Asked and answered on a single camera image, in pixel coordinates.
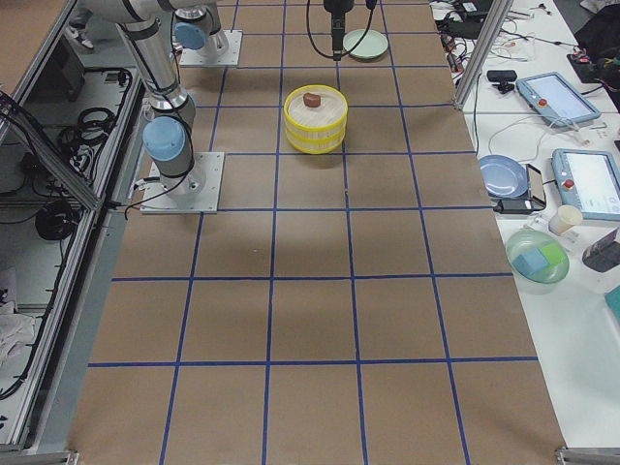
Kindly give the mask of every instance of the electronic device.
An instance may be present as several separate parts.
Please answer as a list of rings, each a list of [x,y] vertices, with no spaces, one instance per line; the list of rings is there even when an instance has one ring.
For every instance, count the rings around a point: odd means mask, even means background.
[[[559,148],[551,166],[562,203],[579,208],[583,218],[620,220],[620,170],[609,152]]]
[[[499,199],[493,211],[505,215],[529,215],[546,208],[546,194],[544,193],[543,175],[532,165],[526,167],[528,191],[516,199]]]
[[[464,12],[466,17],[483,21],[492,4],[493,0],[456,0],[453,5],[458,12]]]
[[[601,116],[560,74],[546,73],[516,80],[519,94],[552,126],[571,126]]]

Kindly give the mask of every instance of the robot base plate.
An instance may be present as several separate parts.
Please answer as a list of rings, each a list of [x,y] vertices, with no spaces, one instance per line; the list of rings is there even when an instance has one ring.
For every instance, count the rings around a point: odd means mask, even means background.
[[[182,68],[219,68],[223,66],[237,66],[239,64],[239,53],[241,52],[241,31],[224,31],[229,40],[229,49],[218,56],[215,61],[200,55],[189,48],[183,49],[183,54],[178,62]]]
[[[224,170],[224,152],[196,152],[194,170],[204,172],[206,180],[202,189],[195,195],[163,195],[152,201],[146,201],[140,207],[144,214],[178,215],[183,213],[217,213]],[[153,164],[149,176],[159,176],[159,170]],[[144,198],[164,193],[159,182],[146,185]]]

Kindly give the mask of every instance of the white plate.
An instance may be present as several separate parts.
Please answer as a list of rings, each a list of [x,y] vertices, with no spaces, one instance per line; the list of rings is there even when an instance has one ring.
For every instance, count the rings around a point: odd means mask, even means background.
[[[346,50],[352,49],[364,33],[364,29],[356,29],[345,36],[344,46]],[[351,56],[362,60],[371,60],[383,55],[388,49],[388,38],[381,32],[370,29],[364,40],[361,41]]]

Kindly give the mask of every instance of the white cup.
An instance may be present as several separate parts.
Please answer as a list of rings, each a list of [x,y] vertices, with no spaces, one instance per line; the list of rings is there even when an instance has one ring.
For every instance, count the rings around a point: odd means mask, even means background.
[[[549,220],[549,230],[556,235],[560,235],[573,226],[580,225],[582,221],[583,215],[581,210],[576,206],[562,205]]]

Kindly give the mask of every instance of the steamer basket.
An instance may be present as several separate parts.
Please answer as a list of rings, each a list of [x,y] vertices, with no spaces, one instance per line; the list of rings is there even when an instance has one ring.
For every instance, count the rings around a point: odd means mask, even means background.
[[[302,108],[307,92],[321,96],[317,108]],[[327,85],[305,85],[289,94],[284,103],[285,133],[303,153],[322,154],[336,149],[345,138],[348,105],[345,96]]]

